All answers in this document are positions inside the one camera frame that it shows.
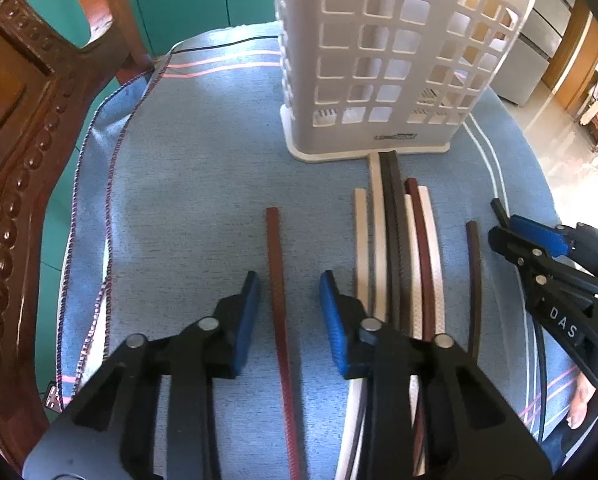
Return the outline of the person's right hand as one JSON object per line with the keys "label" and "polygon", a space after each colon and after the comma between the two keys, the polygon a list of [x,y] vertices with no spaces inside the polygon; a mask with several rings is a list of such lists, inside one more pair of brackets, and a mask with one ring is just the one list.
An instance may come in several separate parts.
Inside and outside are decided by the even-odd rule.
{"label": "person's right hand", "polygon": [[576,430],[583,424],[587,407],[592,397],[596,392],[594,385],[587,379],[587,377],[580,373],[576,378],[576,390],[574,390],[572,399],[570,401],[570,408],[568,411],[567,422],[572,430]]}

